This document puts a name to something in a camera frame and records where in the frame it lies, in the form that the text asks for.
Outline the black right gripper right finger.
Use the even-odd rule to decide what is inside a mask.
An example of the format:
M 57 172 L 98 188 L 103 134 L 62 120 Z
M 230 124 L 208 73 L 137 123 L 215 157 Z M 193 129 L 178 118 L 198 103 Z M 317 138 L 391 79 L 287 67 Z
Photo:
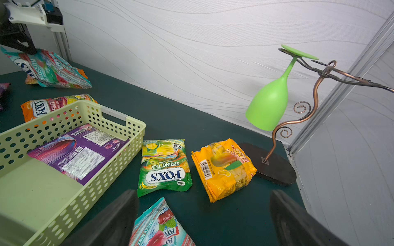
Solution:
M 345 246 L 282 190 L 270 194 L 270 215 L 281 246 Z

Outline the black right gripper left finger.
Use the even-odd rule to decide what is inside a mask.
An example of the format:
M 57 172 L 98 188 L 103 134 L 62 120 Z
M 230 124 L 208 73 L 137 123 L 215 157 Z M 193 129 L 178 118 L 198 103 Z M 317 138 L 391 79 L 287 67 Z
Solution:
M 127 190 L 93 220 L 68 237 L 63 246 L 127 246 L 139 209 L 135 190 Z

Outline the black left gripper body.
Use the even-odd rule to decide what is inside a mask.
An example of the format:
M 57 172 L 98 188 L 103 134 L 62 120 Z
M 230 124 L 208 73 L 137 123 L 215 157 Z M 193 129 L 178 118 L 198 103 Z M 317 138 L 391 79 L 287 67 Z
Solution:
M 10 11 L 1 1 L 1 45 L 34 55 L 37 49 L 25 24 L 12 24 Z

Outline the teal candy bag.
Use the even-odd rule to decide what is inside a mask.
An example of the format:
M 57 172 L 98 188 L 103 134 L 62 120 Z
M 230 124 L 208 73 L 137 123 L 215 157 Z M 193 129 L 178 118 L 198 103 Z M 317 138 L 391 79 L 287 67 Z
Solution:
M 23 52 L 1 51 L 27 75 L 37 79 L 41 87 L 90 89 L 91 82 L 81 76 L 76 67 L 70 65 L 58 54 L 38 49 L 30 55 Z

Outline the pale green plastic basket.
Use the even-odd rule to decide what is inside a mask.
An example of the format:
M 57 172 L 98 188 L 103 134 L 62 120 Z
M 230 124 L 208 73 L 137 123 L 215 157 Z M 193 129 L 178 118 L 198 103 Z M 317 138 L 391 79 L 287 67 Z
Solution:
M 1 245 L 60 245 L 141 150 L 145 128 L 79 100 L 3 132 Z

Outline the green Fox's spring tea bag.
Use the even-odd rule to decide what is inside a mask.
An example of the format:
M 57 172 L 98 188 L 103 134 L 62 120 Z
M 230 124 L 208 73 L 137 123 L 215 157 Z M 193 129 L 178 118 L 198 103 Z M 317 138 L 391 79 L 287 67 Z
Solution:
M 185 192 L 192 184 L 184 139 L 143 141 L 138 197 L 158 190 Z

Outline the orange pink Fox's fruits bag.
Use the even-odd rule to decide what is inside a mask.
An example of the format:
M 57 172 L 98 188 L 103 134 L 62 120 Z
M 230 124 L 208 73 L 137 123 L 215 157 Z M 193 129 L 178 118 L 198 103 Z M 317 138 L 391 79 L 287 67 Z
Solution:
M 89 94 L 79 94 L 56 98 L 30 100 L 23 103 L 21 105 L 21 109 L 25 122 L 29 122 L 35 118 L 47 115 L 52 111 L 55 111 L 78 100 L 88 100 L 97 103 L 97 101 Z

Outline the yellow candy bag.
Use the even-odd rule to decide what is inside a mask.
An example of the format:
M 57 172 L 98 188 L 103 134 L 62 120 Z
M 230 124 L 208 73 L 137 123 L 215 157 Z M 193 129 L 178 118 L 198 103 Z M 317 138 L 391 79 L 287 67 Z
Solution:
M 257 168 L 231 138 L 192 151 L 192 159 L 211 203 L 246 187 Z

